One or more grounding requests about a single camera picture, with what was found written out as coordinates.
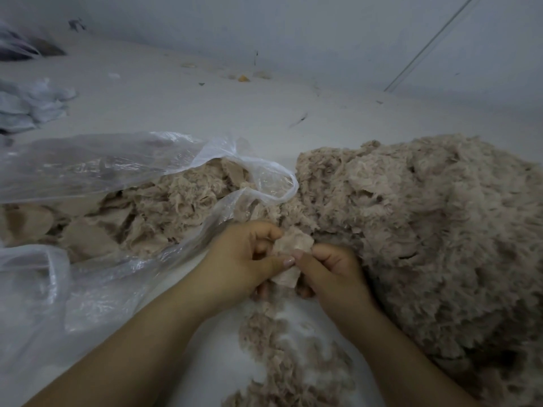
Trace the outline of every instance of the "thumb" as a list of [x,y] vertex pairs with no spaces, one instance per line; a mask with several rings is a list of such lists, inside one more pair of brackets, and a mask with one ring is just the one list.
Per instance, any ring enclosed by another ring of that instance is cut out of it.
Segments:
[[253,262],[262,281],[272,278],[294,265],[294,258],[290,256],[268,256]]
[[321,287],[327,285],[330,278],[333,277],[333,274],[311,254],[307,254],[302,250],[295,250],[292,255],[296,259],[296,266],[309,279],[309,284],[313,290],[316,290],[315,293]]

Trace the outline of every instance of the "person's left arm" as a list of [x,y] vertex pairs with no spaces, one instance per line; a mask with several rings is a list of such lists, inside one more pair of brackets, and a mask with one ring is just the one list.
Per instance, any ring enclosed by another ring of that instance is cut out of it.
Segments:
[[200,324],[294,264],[291,257],[254,260],[281,236],[265,222],[230,226],[193,271],[24,407],[153,405]]

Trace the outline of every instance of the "forearm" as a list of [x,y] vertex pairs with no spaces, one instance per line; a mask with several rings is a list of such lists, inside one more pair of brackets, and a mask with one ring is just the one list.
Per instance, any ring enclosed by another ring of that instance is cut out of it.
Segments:
[[383,314],[370,310],[350,333],[389,407],[480,407]]
[[182,280],[42,390],[25,407],[151,406],[205,318]]

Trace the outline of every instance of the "person's right hand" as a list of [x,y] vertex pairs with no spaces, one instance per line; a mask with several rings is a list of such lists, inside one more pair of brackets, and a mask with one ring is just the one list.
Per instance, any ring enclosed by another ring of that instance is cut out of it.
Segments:
[[292,255],[324,312],[350,339],[354,323],[378,311],[355,253],[332,244],[316,244],[311,253]]

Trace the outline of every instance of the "person's right arm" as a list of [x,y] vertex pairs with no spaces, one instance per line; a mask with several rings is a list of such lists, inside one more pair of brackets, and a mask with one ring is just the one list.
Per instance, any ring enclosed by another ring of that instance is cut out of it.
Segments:
[[316,244],[312,255],[293,256],[325,313],[370,365],[388,407],[480,407],[377,308],[351,250]]

